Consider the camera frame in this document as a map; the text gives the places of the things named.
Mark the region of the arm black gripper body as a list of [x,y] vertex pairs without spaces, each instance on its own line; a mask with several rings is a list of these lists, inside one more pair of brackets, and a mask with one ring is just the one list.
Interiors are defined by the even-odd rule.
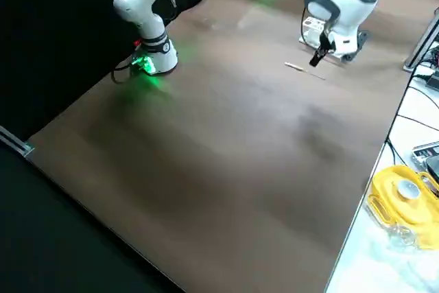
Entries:
[[319,41],[320,41],[319,48],[321,51],[335,51],[336,50],[335,41],[329,39],[329,33],[327,30],[323,30],[320,33]]

